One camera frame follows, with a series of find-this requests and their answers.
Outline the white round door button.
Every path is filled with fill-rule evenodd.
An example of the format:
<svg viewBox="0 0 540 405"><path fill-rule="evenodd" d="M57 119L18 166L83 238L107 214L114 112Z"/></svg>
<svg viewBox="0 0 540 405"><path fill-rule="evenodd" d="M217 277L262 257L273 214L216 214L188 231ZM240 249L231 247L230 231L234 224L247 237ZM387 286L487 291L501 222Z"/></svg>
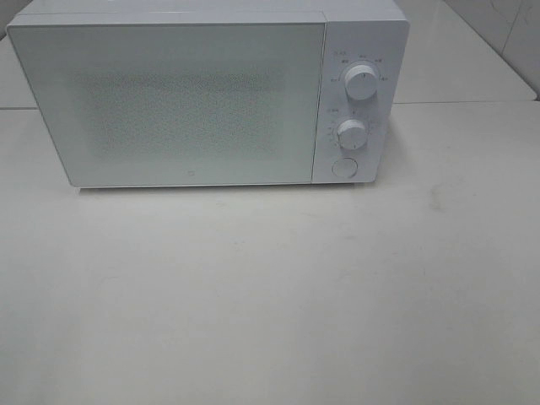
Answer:
<svg viewBox="0 0 540 405"><path fill-rule="evenodd" d="M332 173L336 177L350 179L356 176L358 164L355 159L341 158L332 165Z"/></svg>

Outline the white timer knob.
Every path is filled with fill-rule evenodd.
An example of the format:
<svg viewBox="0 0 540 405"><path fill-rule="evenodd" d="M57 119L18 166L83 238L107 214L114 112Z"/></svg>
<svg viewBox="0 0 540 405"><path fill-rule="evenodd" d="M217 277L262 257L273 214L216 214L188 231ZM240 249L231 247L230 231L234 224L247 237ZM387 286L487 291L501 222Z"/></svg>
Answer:
<svg viewBox="0 0 540 405"><path fill-rule="evenodd" d="M367 126L362 121L349 119L337 127L337 139L342 149L360 149L366 144L367 137Z"/></svg>

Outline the white microwave door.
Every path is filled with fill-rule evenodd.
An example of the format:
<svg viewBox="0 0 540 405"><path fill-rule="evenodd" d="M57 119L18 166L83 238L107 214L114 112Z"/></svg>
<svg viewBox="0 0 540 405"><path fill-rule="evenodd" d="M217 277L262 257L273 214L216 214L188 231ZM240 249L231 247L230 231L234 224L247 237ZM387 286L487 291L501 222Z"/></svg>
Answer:
<svg viewBox="0 0 540 405"><path fill-rule="evenodd" d="M73 186L311 180L322 24L9 35Z"/></svg>

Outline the white upper power knob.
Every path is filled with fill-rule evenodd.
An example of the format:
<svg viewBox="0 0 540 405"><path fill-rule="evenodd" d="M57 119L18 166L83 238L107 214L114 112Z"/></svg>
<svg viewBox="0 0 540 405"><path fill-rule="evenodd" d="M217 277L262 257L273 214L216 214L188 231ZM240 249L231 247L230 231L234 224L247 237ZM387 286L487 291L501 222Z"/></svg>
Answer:
<svg viewBox="0 0 540 405"><path fill-rule="evenodd" d="M368 61L358 61L343 72L346 95L355 101L367 100L378 88L380 74L375 65Z"/></svg>

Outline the white microwave oven body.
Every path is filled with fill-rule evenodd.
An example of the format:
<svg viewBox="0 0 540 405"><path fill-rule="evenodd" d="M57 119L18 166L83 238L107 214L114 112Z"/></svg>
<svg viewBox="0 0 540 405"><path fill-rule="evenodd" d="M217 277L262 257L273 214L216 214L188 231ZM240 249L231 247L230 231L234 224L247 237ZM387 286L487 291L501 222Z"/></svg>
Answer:
<svg viewBox="0 0 540 405"><path fill-rule="evenodd" d="M393 1L34 1L6 32L78 188L366 183Z"/></svg>

